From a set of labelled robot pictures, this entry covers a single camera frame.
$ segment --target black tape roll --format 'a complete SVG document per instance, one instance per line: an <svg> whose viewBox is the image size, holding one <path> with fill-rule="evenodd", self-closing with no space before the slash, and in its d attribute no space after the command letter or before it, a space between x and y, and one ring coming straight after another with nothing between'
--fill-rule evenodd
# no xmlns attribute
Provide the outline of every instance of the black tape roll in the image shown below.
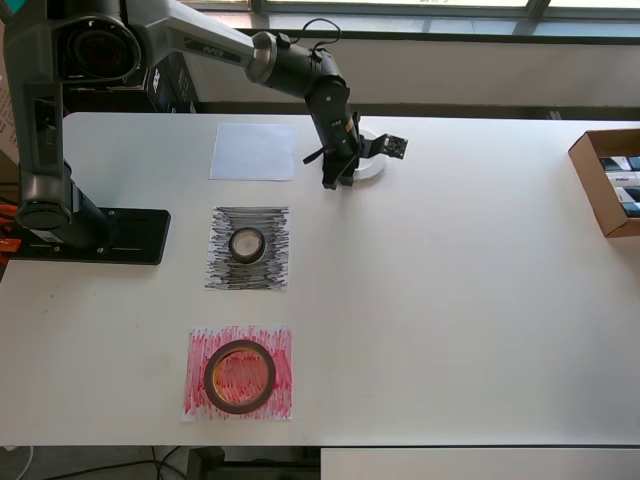
<svg viewBox="0 0 640 480"><path fill-rule="evenodd" d="M224 360L229 355L237 352L255 353L264 360L264 363L267 366L267 384L265 385L264 389L262 390L262 392L260 392L258 398L242 405L229 403L224 398L222 398L216 391L213 378L216 367L220 364L220 362L222 362L222 360ZM243 415L245 413L253 412L254 410L257 410L262 405L267 403L267 400L269 400L269 397L271 397L271 393L273 392L275 383L276 366L273 363L273 358L271 358L271 355L266 348L264 348L259 343L252 342L251 340L235 340L220 347L209 359L209 362L207 363L207 366L204 370L204 390L207 393L207 397L209 397L209 400L211 401L211 403L213 403L214 406L216 406L223 412L230 413L232 415Z"/></svg>

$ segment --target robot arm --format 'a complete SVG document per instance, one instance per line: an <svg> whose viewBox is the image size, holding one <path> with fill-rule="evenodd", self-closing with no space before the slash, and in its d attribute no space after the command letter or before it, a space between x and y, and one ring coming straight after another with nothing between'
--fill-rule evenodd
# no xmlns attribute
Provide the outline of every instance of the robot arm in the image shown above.
<svg viewBox="0 0 640 480"><path fill-rule="evenodd" d="M253 38L177 0L28 0L5 29L5 63L20 153L18 222L47 242L87 249L110 235L71 180L62 149L62 87L124 78L172 51L244 68L249 80L304 98L322 142L326 188L353 181L360 157L402 158L406 141L365 141L333 57L285 35Z"/></svg>

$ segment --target black mounting plate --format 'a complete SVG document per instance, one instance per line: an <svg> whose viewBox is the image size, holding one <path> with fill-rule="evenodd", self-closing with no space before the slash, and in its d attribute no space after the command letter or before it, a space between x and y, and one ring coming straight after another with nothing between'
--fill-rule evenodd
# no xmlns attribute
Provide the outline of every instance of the black mounting plate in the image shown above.
<svg viewBox="0 0 640 480"><path fill-rule="evenodd" d="M110 222L111 238L91 250L47 243L34 233L15 229L22 245L12 260L48 262L120 263L159 265L164 253L171 215L165 210L101 208Z"/></svg>

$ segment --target black marker scribbles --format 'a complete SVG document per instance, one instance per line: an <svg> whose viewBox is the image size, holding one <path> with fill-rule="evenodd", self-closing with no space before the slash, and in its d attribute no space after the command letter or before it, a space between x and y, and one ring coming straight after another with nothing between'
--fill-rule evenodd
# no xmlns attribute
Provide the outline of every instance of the black marker scribbles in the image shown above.
<svg viewBox="0 0 640 480"><path fill-rule="evenodd" d="M238 262L229 241L243 228L259 230L266 243L256 261ZM216 290L283 290L289 276L288 207L218 207L213 211L206 288Z"/></svg>

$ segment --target floor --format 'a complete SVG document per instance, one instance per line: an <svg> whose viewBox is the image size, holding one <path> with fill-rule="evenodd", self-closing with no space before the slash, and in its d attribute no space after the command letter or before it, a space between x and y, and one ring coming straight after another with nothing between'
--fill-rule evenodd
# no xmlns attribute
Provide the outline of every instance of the floor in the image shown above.
<svg viewBox="0 0 640 480"><path fill-rule="evenodd" d="M162 457L172 447L156 447ZM184 447L171 456L170 464L186 473L189 449ZM29 458L28 448L8 452L0 448L0 480L15 480ZM36 447L33 462L23 480L45 478L117 463L151 460L151 447ZM173 472L163 470L165 480L178 480ZM140 465L82 475L78 480L153 480L153 465Z"/></svg>

